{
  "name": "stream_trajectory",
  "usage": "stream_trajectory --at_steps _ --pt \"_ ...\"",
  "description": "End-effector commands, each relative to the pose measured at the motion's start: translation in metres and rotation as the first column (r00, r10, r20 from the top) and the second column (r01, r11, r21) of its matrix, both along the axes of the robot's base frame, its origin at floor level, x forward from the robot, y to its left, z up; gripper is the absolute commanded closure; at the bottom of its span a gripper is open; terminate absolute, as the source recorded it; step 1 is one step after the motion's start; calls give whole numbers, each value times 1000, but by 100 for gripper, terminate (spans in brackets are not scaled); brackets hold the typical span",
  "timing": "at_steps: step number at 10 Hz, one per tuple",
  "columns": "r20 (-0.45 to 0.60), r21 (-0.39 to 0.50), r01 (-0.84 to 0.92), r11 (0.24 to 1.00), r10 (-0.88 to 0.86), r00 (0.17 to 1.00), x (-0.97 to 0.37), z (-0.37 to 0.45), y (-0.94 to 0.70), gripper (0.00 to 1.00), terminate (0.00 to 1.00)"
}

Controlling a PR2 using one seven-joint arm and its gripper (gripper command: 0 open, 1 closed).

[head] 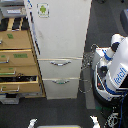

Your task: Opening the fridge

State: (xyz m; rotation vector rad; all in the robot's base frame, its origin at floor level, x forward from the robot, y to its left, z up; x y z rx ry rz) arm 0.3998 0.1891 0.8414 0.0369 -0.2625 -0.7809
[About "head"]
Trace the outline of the white blue second robot arm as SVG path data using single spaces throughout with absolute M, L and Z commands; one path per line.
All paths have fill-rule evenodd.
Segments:
M 107 67 L 105 89 L 111 95 L 121 95 L 128 89 L 128 37 L 114 34 L 111 46 L 103 53 Z

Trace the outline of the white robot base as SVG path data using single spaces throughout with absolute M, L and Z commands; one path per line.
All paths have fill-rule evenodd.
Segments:
M 97 99 L 115 106 L 128 94 L 128 49 L 97 48 L 92 61 L 92 83 Z

